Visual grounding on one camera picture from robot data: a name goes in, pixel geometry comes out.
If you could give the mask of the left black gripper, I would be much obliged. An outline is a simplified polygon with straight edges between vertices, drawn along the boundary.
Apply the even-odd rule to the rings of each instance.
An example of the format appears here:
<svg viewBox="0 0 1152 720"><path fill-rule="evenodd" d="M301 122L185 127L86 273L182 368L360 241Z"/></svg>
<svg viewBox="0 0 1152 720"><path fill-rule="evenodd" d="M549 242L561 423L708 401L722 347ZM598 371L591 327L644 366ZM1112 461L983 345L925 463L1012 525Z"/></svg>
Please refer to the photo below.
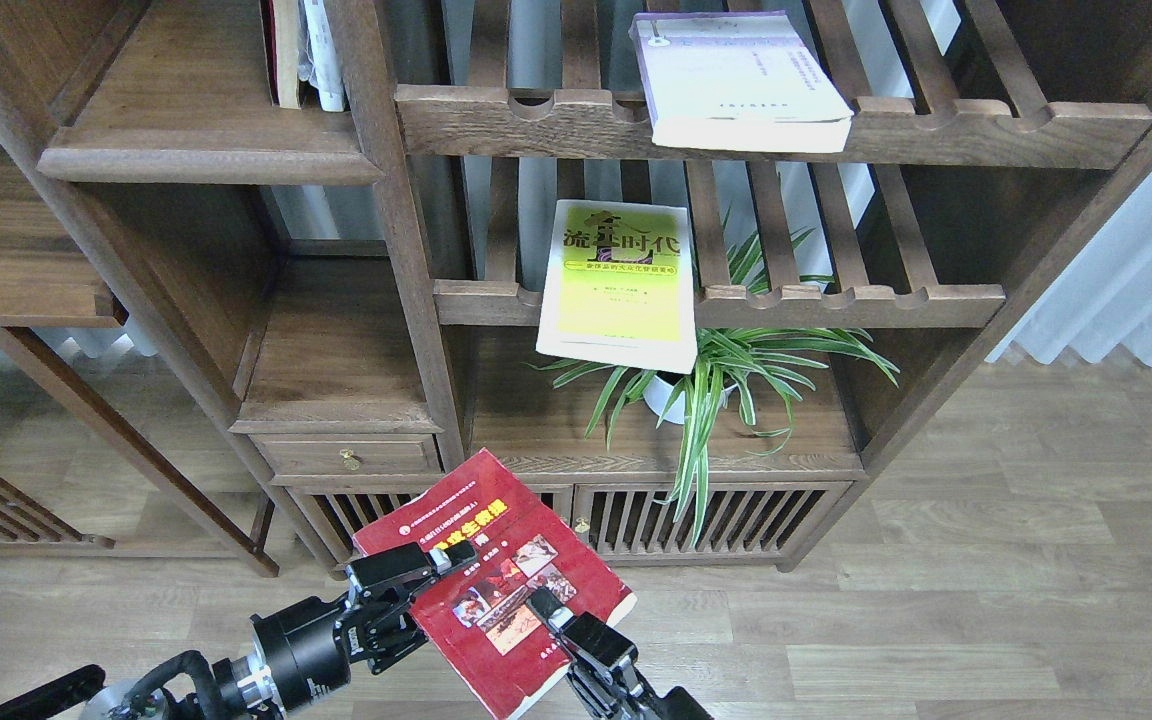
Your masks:
<svg viewBox="0 0 1152 720"><path fill-rule="evenodd" d="M351 682L353 664L378 675L429 638L410 616L417 596L477 559L472 541L447 550L407 543L347 566L347 596L253 615L251 714L291 715Z"/></svg>

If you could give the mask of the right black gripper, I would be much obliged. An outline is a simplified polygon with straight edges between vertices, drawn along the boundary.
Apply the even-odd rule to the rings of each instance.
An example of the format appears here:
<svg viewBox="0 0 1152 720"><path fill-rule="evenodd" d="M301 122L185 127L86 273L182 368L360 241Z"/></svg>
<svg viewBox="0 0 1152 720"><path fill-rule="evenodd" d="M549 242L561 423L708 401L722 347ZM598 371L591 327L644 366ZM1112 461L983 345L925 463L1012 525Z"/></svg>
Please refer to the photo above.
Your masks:
<svg viewBox="0 0 1152 720"><path fill-rule="evenodd" d="M635 643L591 612L573 614L548 588L536 588L526 606L570 657L568 683L590 691L594 719L713 719L681 685L659 697L635 669Z"/></svg>

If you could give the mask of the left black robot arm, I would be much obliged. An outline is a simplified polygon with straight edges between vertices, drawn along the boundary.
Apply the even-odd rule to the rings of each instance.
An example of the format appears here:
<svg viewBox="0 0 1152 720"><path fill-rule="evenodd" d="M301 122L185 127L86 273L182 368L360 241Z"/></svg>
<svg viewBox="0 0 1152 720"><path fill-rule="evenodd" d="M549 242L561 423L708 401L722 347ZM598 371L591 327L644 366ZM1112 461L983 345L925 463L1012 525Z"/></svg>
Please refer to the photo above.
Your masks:
<svg viewBox="0 0 1152 720"><path fill-rule="evenodd" d="M210 664L188 650L141 679L108 685L79 667L0 705L0 719L46 719L82 705L86 719L283 719L347 685L353 664L382 673L426 641L414 601L477 558L472 541L444 550L407 543L347 566L347 592L253 616L253 647Z"/></svg>

